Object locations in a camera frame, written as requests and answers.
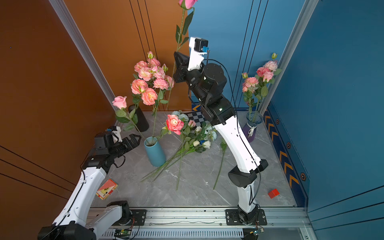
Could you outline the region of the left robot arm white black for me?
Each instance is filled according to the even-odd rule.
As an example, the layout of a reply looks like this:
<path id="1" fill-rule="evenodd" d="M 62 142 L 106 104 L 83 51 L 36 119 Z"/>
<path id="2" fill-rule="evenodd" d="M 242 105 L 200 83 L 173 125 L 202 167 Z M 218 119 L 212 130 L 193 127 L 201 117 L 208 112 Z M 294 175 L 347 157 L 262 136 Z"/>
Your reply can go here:
<path id="1" fill-rule="evenodd" d="M 140 145 L 141 136 L 121 138 L 116 131 L 95 136 L 94 153 L 81 167 L 82 173 L 61 213 L 51 226 L 43 227 L 39 240 L 98 240 L 113 225 L 132 226 L 134 217 L 127 201 L 108 204 L 105 210 L 87 222 L 93 199 L 117 158 Z"/>

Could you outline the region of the magenta pink rose stem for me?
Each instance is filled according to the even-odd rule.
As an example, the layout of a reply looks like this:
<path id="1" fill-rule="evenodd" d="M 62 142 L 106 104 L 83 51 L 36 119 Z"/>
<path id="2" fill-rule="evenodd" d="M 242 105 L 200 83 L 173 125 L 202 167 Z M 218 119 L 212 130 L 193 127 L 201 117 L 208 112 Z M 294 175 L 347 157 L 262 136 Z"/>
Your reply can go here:
<path id="1" fill-rule="evenodd" d="M 176 52 L 182 48 L 182 46 L 189 40 L 189 37 L 186 37 L 188 33 L 189 26 L 193 20 L 195 14 L 194 5 L 198 2 L 198 0 L 182 0 L 179 1 L 179 6 L 182 9 L 182 20 L 181 24 L 177 25 L 176 28 Z"/>

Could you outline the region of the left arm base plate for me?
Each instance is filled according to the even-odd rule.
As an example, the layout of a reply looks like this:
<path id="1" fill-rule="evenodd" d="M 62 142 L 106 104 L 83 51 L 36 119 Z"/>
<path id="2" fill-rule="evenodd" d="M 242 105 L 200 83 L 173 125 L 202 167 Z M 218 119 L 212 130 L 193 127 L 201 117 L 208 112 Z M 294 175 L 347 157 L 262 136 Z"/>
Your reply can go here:
<path id="1" fill-rule="evenodd" d="M 146 209 L 131 209 L 128 221 L 120 224 L 120 226 L 143 226 L 146 221 L 146 216 Z"/>

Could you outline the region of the teal ceramic vase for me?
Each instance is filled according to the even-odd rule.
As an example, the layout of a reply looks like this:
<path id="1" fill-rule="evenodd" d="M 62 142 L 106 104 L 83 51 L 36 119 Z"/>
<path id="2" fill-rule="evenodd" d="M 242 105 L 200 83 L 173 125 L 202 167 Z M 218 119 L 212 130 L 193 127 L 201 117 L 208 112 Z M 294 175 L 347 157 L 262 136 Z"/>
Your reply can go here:
<path id="1" fill-rule="evenodd" d="M 145 149 L 151 165 L 161 167 L 166 162 L 166 155 L 159 140 L 156 137 L 148 137 L 145 140 Z"/>

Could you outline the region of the peach double bloom stem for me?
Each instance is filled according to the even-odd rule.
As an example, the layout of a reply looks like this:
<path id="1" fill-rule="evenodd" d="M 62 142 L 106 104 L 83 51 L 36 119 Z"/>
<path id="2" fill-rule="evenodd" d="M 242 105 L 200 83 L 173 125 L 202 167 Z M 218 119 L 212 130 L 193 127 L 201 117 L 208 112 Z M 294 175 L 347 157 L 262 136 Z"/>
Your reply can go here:
<path id="1" fill-rule="evenodd" d="M 133 74 L 133 76 L 135 80 L 141 79 L 146 82 L 151 81 L 153 79 L 151 73 L 152 64 L 161 65 L 160 61 L 156 58 L 156 55 L 152 51 L 149 51 L 146 60 L 139 61 L 134 66 L 135 74 Z"/>

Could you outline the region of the pale pink double stem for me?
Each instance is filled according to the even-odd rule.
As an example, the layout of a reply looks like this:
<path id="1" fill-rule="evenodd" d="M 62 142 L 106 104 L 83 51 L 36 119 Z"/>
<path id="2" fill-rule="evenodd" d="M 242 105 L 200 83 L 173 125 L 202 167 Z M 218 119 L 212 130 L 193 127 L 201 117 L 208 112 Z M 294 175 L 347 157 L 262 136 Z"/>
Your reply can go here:
<path id="1" fill-rule="evenodd" d="M 166 72 L 164 71 L 161 65 L 152 64 L 151 65 L 151 73 L 153 79 L 165 79 Z"/>

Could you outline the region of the pale pink carnation stem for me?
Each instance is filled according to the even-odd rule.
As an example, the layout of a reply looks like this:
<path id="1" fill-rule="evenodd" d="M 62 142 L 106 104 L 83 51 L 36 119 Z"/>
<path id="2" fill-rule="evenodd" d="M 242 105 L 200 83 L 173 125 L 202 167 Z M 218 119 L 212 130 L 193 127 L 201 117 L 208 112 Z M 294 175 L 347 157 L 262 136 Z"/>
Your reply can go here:
<path id="1" fill-rule="evenodd" d="M 266 62 L 263 67 L 268 69 L 270 72 L 275 72 L 278 69 L 278 54 L 272 53 L 271 60 Z"/>

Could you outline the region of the bunch of pink flowers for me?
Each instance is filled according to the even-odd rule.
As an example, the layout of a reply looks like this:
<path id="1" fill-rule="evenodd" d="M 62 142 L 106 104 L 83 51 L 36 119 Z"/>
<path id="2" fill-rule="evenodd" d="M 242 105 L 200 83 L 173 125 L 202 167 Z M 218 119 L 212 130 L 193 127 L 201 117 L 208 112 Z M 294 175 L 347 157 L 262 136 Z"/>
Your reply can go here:
<path id="1" fill-rule="evenodd" d="M 177 135 L 181 140 L 181 144 L 177 151 L 168 160 L 166 160 L 161 167 L 157 167 L 155 170 L 143 177 L 143 182 L 147 180 L 155 181 L 163 172 L 177 163 L 179 164 L 179 168 L 181 168 L 184 156 L 191 153 L 201 154 L 209 150 L 212 143 L 218 137 L 217 129 L 215 129 L 215 127 L 208 122 L 204 122 L 201 126 L 197 127 L 196 123 L 190 120 L 189 117 L 181 111 L 174 111 L 169 115 L 177 115 L 185 123 L 181 131 L 181 135 Z"/>

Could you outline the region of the large peach bloom stem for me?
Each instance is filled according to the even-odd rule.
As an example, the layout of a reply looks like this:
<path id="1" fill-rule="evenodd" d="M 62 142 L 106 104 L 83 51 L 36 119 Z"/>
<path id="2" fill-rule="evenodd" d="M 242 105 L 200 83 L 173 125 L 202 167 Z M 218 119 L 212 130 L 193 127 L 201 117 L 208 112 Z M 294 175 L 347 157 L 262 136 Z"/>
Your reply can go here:
<path id="1" fill-rule="evenodd" d="M 146 106 L 152 106 L 158 100 L 157 92 L 150 88 L 144 80 L 134 80 L 131 84 L 131 90 L 133 95 L 136 98 L 140 98 Z"/>

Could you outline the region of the deep pink rose stem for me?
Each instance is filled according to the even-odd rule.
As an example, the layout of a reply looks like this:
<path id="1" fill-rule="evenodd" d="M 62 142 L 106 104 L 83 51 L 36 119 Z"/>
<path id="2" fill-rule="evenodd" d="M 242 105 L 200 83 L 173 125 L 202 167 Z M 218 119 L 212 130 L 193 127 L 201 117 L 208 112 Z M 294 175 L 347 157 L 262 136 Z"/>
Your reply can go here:
<path id="1" fill-rule="evenodd" d="M 184 125 L 185 123 L 177 115 L 168 115 L 166 125 L 162 128 L 160 137 L 172 133 L 179 136 L 181 135 Z"/>

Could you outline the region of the pink multi bloom stem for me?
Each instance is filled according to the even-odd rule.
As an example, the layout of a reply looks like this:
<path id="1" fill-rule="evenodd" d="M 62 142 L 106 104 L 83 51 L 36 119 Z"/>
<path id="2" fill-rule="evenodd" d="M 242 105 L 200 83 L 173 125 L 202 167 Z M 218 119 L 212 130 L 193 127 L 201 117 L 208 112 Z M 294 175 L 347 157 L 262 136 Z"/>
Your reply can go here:
<path id="1" fill-rule="evenodd" d="M 154 88 L 161 90 L 171 90 L 174 87 L 175 81 L 171 76 L 165 75 L 164 78 L 156 78 L 154 80 Z"/>

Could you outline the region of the pink double bloom stem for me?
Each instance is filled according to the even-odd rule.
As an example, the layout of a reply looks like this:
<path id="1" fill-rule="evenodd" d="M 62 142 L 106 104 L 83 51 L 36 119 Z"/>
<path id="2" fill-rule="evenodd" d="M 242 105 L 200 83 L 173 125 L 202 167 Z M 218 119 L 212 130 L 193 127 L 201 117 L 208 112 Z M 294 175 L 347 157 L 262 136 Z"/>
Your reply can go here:
<path id="1" fill-rule="evenodd" d="M 258 97 L 259 79 L 256 77 L 249 77 L 248 73 L 242 73 L 244 79 L 242 92 L 245 103 L 248 105 L 248 113 L 251 115 L 254 111 L 253 108 L 257 107 L 260 101 Z"/>

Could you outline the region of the light pink rose stem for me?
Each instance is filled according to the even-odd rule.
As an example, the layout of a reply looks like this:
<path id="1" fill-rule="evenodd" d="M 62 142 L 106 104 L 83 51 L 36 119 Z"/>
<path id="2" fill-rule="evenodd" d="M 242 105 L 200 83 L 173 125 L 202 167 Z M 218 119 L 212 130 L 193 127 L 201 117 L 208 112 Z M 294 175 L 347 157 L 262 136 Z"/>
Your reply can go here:
<path id="1" fill-rule="evenodd" d="M 133 95 L 133 105 L 136 107 L 139 107 L 140 98 L 136 98 Z M 131 112 L 128 110 L 128 104 L 127 104 L 127 97 L 117 96 L 112 101 L 112 105 L 117 108 L 115 111 L 116 119 L 118 122 L 122 124 L 126 124 L 126 127 L 124 128 L 124 131 L 130 131 L 132 129 L 136 129 L 140 136 L 146 140 L 146 138 L 143 135 L 143 132 L 140 132 L 136 123 L 138 122 L 137 115 L 136 115 L 136 109 L 133 109 Z"/>

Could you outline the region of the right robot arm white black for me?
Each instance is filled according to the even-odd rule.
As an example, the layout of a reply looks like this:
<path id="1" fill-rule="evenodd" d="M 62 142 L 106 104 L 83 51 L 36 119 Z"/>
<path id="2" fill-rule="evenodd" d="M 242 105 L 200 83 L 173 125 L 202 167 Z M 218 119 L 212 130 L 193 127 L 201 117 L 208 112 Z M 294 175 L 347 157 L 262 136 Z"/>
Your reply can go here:
<path id="1" fill-rule="evenodd" d="M 235 157 L 237 165 L 228 176 L 238 189 L 240 222 L 253 224 L 260 213 L 254 202 L 258 192 L 255 181 L 261 179 L 261 172 L 268 163 L 252 149 L 239 125 L 236 110 L 222 94 L 227 83 L 225 72 L 220 65 L 204 65 L 201 60 L 197 61 L 196 68 L 190 70 L 188 66 L 192 63 L 192 57 L 175 52 L 174 58 L 176 83 L 187 83 L 201 104 L 204 118 L 220 133 Z"/>

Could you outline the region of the black cylindrical vase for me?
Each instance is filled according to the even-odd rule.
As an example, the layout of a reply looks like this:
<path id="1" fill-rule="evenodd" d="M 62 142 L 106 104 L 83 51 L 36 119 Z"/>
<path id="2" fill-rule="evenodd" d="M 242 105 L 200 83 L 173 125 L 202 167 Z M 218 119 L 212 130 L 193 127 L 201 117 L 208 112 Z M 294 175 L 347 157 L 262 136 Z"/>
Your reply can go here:
<path id="1" fill-rule="evenodd" d="M 141 110 L 140 107 L 136 107 L 135 105 L 130 105 L 128 107 L 128 110 L 129 112 L 131 112 L 133 109 L 136 109 L 136 115 L 137 115 L 137 119 L 138 119 L 138 122 L 136 123 L 138 129 L 140 132 L 145 132 L 149 129 L 149 123 L 143 113 L 143 111 Z"/>

